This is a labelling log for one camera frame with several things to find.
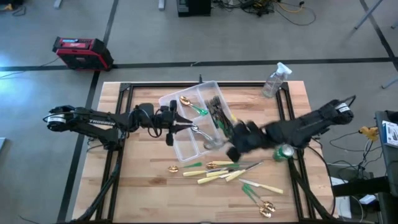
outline concrete floor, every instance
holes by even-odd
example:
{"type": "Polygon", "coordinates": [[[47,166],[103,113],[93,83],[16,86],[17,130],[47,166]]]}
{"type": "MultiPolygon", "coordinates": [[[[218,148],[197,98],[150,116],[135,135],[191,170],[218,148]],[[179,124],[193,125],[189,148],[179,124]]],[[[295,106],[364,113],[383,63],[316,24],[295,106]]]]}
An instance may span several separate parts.
{"type": "MultiPolygon", "coordinates": [[[[374,1],[366,1],[370,6],[374,1]]],[[[64,1],[61,10],[53,0],[27,1],[27,14],[0,13],[0,71],[15,66],[39,66],[56,58],[51,52],[56,36],[102,39],[113,1],[64,1]]],[[[277,13],[257,18],[237,9],[214,9],[211,17],[178,18],[173,0],[157,10],[156,0],[119,0],[108,47],[115,63],[201,62],[234,60],[295,60],[327,58],[386,58],[388,54],[369,21],[353,32],[364,14],[359,0],[308,0],[317,21],[307,27],[288,23],[277,13]]],[[[398,55],[398,2],[385,0],[374,18],[392,51],[398,55]]],[[[290,17],[306,22],[308,16],[290,17]]],[[[52,65],[62,65],[56,61],[52,65]]],[[[346,152],[329,140],[374,125],[376,110],[397,110],[398,84],[380,85],[398,75],[392,62],[313,63],[289,65],[291,80],[305,82],[313,109],[331,99],[356,94],[354,121],[331,129],[322,137],[326,161],[357,164],[361,153],[346,152]]],[[[93,108],[103,82],[197,80],[264,80],[274,65],[114,69],[101,72],[93,108]]],[[[0,72],[0,76],[10,72],[0,72]]],[[[0,152],[0,224],[26,223],[18,215],[39,223],[57,220],[77,134],[53,133],[41,120],[58,105],[84,106],[93,72],[72,70],[26,71],[0,80],[0,137],[8,138],[0,152]]],[[[338,144],[362,149],[364,136],[351,136],[338,144]]],[[[368,155],[368,160],[380,151],[368,155]]],[[[80,163],[77,179],[83,164],[80,163]]],[[[384,175],[383,159],[366,171],[384,175]]],[[[75,183],[69,211],[73,208],[75,183]]]]}

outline green can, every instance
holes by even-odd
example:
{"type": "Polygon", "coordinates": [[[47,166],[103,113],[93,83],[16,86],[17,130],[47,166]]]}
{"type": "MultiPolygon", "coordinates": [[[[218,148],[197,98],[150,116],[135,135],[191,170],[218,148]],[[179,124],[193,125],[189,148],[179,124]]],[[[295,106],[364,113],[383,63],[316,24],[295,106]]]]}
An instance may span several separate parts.
{"type": "Polygon", "coordinates": [[[274,158],[274,160],[277,162],[281,162],[292,157],[293,154],[293,147],[291,145],[284,144],[274,151],[274,155],[272,155],[272,158],[274,158]]]}

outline red power station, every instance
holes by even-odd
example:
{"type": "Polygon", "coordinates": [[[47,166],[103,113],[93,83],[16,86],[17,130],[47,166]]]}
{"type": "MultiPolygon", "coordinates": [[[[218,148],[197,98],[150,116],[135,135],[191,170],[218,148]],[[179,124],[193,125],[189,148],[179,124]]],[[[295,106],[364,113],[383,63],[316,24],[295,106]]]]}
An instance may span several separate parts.
{"type": "Polygon", "coordinates": [[[57,37],[52,51],[71,69],[105,71],[112,69],[113,58],[104,42],[98,39],[57,37]]]}

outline cream-handled knife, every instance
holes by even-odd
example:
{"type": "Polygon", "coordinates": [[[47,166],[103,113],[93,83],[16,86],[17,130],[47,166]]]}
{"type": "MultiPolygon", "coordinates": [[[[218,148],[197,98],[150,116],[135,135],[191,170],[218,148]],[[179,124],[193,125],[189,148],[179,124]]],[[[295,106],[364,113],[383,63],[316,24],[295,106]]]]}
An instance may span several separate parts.
{"type": "Polygon", "coordinates": [[[211,162],[212,164],[215,165],[230,165],[230,164],[251,164],[252,162],[232,162],[232,161],[213,161],[211,162]]]}
{"type": "Polygon", "coordinates": [[[252,164],[252,165],[248,166],[248,167],[247,167],[246,169],[244,169],[244,170],[235,171],[235,172],[233,172],[230,176],[228,176],[227,178],[225,178],[225,181],[229,182],[229,181],[231,181],[231,180],[237,178],[239,175],[243,174],[244,172],[246,172],[246,171],[248,171],[248,170],[251,170],[251,169],[255,168],[256,166],[262,164],[263,162],[264,162],[264,160],[262,160],[262,161],[260,161],[260,162],[257,162],[257,163],[255,163],[255,164],[252,164]]]}
{"type": "Polygon", "coordinates": [[[255,187],[262,187],[263,189],[267,189],[267,190],[270,190],[270,191],[275,192],[275,193],[279,193],[279,194],[283,194],[284,193],[283,190],[278,189],[276,187],[271,187],[271,186],[268,186],[268,185],[265,185],[265,184],[258,184],[256,182],[253,182],[253,181],[250,181],[250,180],[245,180],[245,179],[239,179],[239,180],[241,182],[244,182],[245,184],[250,184],[250,185],[255,186],[255,187]]]}
{"type": "Polygon", "coordinates": [[[204,184],[207,183],[209,181],[215,180],[215,179],[219,179],[219,178],[225,178],[228,177],[229,175],[231,175],[232,173],[229,174],[223,174],[223,175],[219,175],[219,176],[215,176],[215,177],[206,177],[206,178],[202,178],[198,180],[198,184],[204,184]]]}
{"type": "Polygon", "coordinates": [[[209,172],[209,173],[206,174],[206,177],[214,177],[214,176],[217,176],[217,175],[228,174],[228,173],[231,173],[231,172],[234,172],[234,171],[236,171],[236,169],[227,167],[225,170],[216,171],[216,172],[209,172]]]}
{"type": "Polygon", "coordinates": [[[199,175],[199,174],[207,174],[207,173],[212,173],[212,172],[218,172],[218,171],[223,171],[228,169],[228,167],[224,168],[217,168],[217,169],[210,169],[210,170],[198,170],[198,171],[190,171],[190,172],[184,172],[182,175],[184,177],[190,177],[193,175],[199,175]]]}

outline spray nozzle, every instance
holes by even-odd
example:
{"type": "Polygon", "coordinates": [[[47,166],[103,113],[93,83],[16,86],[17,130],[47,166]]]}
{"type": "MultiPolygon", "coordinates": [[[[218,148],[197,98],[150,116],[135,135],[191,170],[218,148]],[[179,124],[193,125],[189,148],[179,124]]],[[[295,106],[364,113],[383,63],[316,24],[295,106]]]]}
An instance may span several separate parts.
{"type": "Polygon", "coordinates": [[[276,70],[276,73],[278,75],[282,75],[282,74],[290,75],[292,73],[291,69],[288,68],[283,63],[279,62],[277,65],[278,65],[278,69],[276,70]]]}

